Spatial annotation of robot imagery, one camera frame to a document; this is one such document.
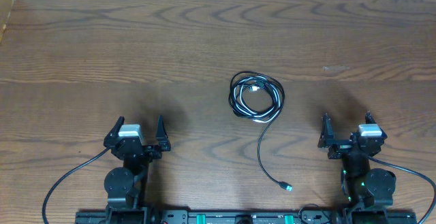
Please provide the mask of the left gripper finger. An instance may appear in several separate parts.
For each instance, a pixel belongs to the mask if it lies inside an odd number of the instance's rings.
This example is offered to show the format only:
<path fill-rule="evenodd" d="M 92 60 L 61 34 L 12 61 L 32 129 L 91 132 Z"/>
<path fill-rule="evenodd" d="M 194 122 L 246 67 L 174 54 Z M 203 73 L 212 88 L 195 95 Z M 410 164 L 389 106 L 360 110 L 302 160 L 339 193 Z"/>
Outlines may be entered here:
<path fill-rule="evenodd" d="M 158 145 L 161 147 L 162 151 L 171 151 L 171 143 L 164 127 L 162 115 L 158 116 L 155 138 L 158 141 Z"/>
<path fill-rule="evenodd" d="M 108 132 L 104 138 L 104 146 L 106 148 L 114 148 L 119 143 L 119 131 L 123 126 L 125 118 L 120 116 L 114 127 Z"/>

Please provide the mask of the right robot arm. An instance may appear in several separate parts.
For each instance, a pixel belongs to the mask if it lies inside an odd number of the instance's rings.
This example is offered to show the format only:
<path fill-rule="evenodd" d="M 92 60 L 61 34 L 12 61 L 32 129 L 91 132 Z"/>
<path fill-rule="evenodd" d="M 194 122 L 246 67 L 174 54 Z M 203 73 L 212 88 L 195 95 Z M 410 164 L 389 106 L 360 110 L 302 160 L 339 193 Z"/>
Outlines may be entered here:
<path fill-rule="evenodd" d="M 335 138 L 330 117 L 323 115 L 317 146 L 328 149 L 329 159 L 341 160 L 341 188 L 349 199 L 348 206 L 332 213 L 332 223 L 388 222 L 386 207 L 393 205 L 396 176 L 388 170 L 371 168 L 369 163 L 386 138 L 370 112 L 365 114 L 365 123 L 343 140 Z"/>

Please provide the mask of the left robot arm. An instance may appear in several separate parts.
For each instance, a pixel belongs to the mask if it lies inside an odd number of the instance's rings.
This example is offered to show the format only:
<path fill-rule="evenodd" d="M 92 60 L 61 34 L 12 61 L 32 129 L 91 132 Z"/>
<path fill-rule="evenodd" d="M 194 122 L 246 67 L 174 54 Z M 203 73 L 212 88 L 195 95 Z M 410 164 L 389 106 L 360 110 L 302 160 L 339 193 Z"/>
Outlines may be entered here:
<path fill-rule="evenodd" d="M 104 138 L 104 146 L 117 159 L 121 167 L 111 170 L 105 177 L 108 194 L 105 223 L 161 223 L 161 211 L 143 201 L 149 165 L 171 151 L 163 116 L 158 116 L 156 144 L 147 145 L 139 124 L 126 125 L 119 117 Z"/>

